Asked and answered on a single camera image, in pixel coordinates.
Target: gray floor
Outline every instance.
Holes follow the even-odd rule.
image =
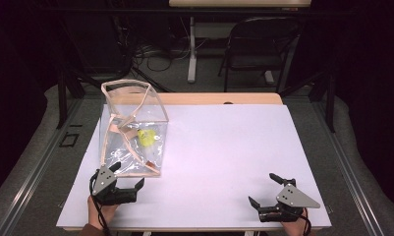
[[[187,59],[173,60],[163,72],[147,67],[147,62],[153,69],[163,69],[169,64],[157,57],[144,59],[140,68],[174,91],[221,92],[223,78],[216,76],[221,58],[207,52],[203,48],[199,51],[194,84],[186,79]],[[245,84],[261,88],[231,88],[230,91],[274,90],[264,87],[258,73],[231,76],[231,87]],[[46,93],[49,102],[42,123],[0,189],[0,235],[76,235],[55,225],[99,117],[100,91],[87,84],[84,87],[87,91],[84,99],[74,100],[69,96],[72,115],[61,130],[55,130],[59,114],[57,89],[51,88]],[[348,107],[336,99],[336,133],[331,134],[322,122],[323,104],[310,103],[306,97],[308,91],[308,87],[303,88],[285,97],[284,103],[293,116],[323,200],[331,209],[333,226],[319,231],[318,235],[394,235],[394,205],[383,195],[360,158]],[[74,147],[59,147],[66,132],[79,135]],[[284,234],[271,232],[270,235]]]

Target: chair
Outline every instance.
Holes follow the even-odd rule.
[[[280,71],[279,90],[291,42],[300,34],[302,24],[293,18],[250,18],[237,23],[230,32],[218,76],[225,68],[224,92],[229,70]]]

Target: clear plastic bag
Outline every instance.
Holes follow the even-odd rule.
[[[120,161],[118,177],[160,175],[169,119],[157,92],[135,80],[104,83],[101,90],[106,99],[101,164],[109,167]]]

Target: desk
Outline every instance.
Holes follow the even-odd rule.
[[[248,200],[251,196],[263,206],[277,203],[275,197],[283,186],[269,179],[270,172],[296,178],[298,187],[321,204],[310,210],[314,229],[331,225],[279,95],[161,93],[160,97],[170,119],[161,176],[145,179],[138,201],[121,205],[110,228],[153,232],[281,229],[279,222],[259,222]],[[223,112],[227,119],[217,115]],[[79,230],[87,221],[88,181],[99,166],[97,130],[58,227]],[[138,181],[119,179],[117,187],[132,188]]]
[[[205,8],[305,8],[310,6],[310,0],[170,0],[171,7],[205,7]],[[217,27],[216,30],[221,31],[221,34],[228,36],[228,30],[223,27]],[[188,82],[194,83],[196,81],[197,70],[197,54],[196,54],[196,23],[194,17],[191,17],[190,22],[190,67],[188,71]]]

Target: white tabletop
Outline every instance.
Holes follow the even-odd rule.
[[[146,178],[138,201],[121,205],[110,227],[130,231],[270,230],[248,196],[263,207],[277,204],[283,189],[269,178],[295,178],[320,203],[310,209],[313,228],[331,225],[285,105],[167,105],[169,116],[161,176]],[[74,187],[57,222],[80,229],[87,223],[89,178],[99,167],[98,129],[84,155]],[[132,188],[140,178],[118,179]]]
[[[171,7],[309,7],[310,0],[170,0]]]

